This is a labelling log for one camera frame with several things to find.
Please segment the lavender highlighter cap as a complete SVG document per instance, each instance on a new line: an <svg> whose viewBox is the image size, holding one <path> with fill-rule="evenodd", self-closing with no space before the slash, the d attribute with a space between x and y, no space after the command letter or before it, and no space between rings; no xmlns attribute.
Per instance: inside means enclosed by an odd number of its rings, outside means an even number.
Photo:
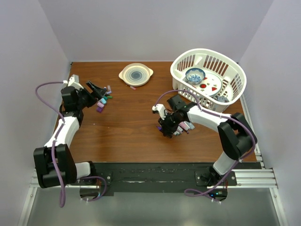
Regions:
<svg viewBox="0 0 301 226"><path fill-rule="evenodd" d="M97 103L97 106L100 107L100 108L103 108L103 107L104 107L104 104L101 103L101 102L98 102L98 103Z"/></svg>

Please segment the purple highlighter cap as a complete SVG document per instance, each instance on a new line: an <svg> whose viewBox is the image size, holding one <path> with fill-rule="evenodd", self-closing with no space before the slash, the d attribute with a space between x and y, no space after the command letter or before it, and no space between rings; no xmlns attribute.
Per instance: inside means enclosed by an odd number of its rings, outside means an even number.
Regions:
<svg viewBox="0 0 301 226"><path fill-rule="evenodd" d="M96 111L101 113L103 111L103 107L97 107Z"/></svg>

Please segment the light blue highlighter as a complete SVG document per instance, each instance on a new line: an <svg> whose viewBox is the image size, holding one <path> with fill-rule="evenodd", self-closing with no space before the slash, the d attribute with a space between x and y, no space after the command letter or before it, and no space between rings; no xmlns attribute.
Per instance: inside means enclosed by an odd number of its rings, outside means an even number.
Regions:
<svg viewBox="0 0 301 226"><path fill-rule="evenodd" d="M191 122L187 122L187 124L188 124L188 126L189 126L190 129L194 129L195 128L195 126Z"/></svg>

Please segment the white marker green cap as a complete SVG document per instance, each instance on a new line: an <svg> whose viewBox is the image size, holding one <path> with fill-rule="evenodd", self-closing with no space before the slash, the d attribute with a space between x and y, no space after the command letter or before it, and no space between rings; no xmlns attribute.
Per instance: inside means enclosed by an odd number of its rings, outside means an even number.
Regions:
<svg viewBox="0 0 301 226"><path fill-rule="evenodd" d="M174 136L179 136L179 135L181 135L181 133L178 132L178 131L176 131L176 132L173 133L173 135L174 135Z"/></svg>

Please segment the lavender highlighter pen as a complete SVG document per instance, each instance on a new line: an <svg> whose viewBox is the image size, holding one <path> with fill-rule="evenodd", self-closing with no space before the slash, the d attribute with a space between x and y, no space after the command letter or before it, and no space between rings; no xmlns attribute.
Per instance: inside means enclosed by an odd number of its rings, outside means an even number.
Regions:
<svg viewBox="0 0 301 226"><path fill-rule="evenodd" d="M190 126L188 124L186 124L186 122L181 122L179 124L179 126L182 127L186 131L190 130Z"/></svg>

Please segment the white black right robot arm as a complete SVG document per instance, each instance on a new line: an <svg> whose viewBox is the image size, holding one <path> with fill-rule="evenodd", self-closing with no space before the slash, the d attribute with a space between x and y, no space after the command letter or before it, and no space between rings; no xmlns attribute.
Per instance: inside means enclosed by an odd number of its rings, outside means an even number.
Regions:
<svg viewBox="0 0 301 226"><path fill-rule="evenodd" d="M239 161L254 151L257 138L244 115L217 113L202 107L196 94L184 89L177 93L189 94L192 101L186 104L177 94L167 101L170 112L159 102L152 106L152 112L159 115L160 132L171 138L182 122L196 123L217 132L223 152L210 167L208 178L220 185Z"/></svg>

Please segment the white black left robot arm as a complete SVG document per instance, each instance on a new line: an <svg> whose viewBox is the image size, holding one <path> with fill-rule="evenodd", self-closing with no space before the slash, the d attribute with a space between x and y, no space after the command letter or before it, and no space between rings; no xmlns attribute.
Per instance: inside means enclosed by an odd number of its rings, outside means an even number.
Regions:
<svg viewBox="0 0 301 226"><path fill-rule="evenodd" d="M97 181L91 161L75 163L69 147L83 121L83 109L95 105L105 90L87 82L90 90L77 82L61 89L62 104L57 110L60 120L50 140L33 152L37 179L41 188L74 184L81 179L87 185Z"/></svg>

